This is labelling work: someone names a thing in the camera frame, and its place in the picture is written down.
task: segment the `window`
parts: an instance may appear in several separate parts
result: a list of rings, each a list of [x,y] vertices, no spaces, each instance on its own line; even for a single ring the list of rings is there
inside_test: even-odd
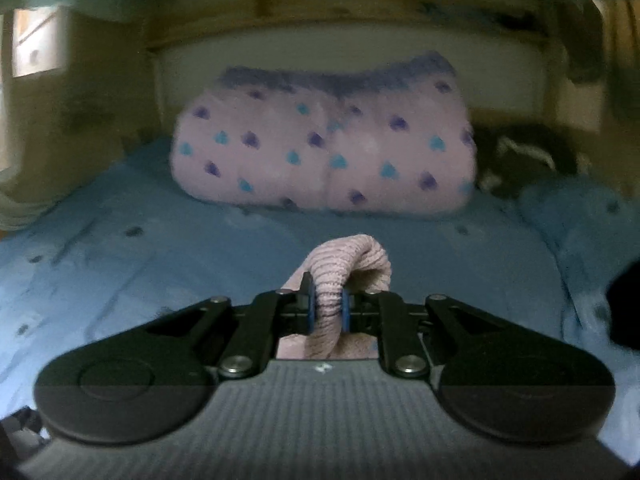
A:
[[[58,67],[58,8],[17,9],[14,14],[14,77]]]

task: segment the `purple dot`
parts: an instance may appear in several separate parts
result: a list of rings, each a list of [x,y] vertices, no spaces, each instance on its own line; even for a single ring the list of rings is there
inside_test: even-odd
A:
[[[420,177],[420,189],[427,191],[430,189],[437,189],[438,183],[431,173],[425,172]]]
[[[213,162],[208,162],[204,168],[204,171],[213,176],[220,177],[220,170]]]
[[[309,134],[309,145],[316,148],[324,148],[324,139],[315,132]]]
[[[260,139],[253,132],[247,132],[242,136],[242,143],[250,148],[258,150],[260,148]]]
[[[199,119],[208,120],[209,110],[207,110],[204,106],[199,106],[193,111],[193,115]]]
[[[287,209],[295,209],[298,207],[292,199],[287,197],[284,197],[282,200],[280,200],[280,204],[282,204],[282,206],[286,207]]]
[[[389,126],[395,132],[398,132],[400,130],[407,130],[409,128],[407,122],[402,117],[397,115],[394,115],[391,118],[391,120],[389,121]]]
[[[449,92],[451,92],[451,86],[444,81],[438,81],[435,87],[441,94],[448,94]]]
[[[462,139],[462,143],[465,146],[474,146],[475,142],[474,142],[474,136],[471,133],[471,130],[464,130],[462,132],[462,134],[460,135],[460,138]]]
[[[367,198],[359,191],[351,191],[349,193],[349,200],[353,205],[362,205],[367,201]]]

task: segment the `mattress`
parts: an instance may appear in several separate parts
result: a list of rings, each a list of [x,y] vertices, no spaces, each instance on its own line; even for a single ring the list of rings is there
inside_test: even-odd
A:
[[[250,302],[316,245],[358,233],[385,247],[406,301],[448,294],[555,338],[573,326],[556,259],[512,203],[477,193],[428,221],[215,205],[180,190],[169,154],[169,139],[145,146],[0,242],[0,417],[33,406],[37,373],[57,355],[209,296]],[[625,397],[603,436],[629,463],[640,421],[629,433],[620,413],[637,418],[638,405]]]

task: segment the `pink polka dot blanket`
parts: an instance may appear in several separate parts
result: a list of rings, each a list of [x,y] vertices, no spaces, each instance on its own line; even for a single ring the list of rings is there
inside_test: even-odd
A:
[[[230,68],[216,87],[174,135],[174,179],[198,199],[431,216],[473,191],[473,131],[437,53],[357,74]]]

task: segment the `pink fuzzy sock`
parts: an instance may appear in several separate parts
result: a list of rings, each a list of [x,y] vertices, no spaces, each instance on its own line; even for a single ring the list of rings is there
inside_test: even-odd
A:
[[[389,290],[391,264],[382,246],[369,235],[330,240],[316,247],[283,288],[298,290],[302,275],[310,272],[316,286],[316,325],[309,336],[291,335],[279,341],[278,359],[376,358],[376,338],[342,334],[342,288]]]

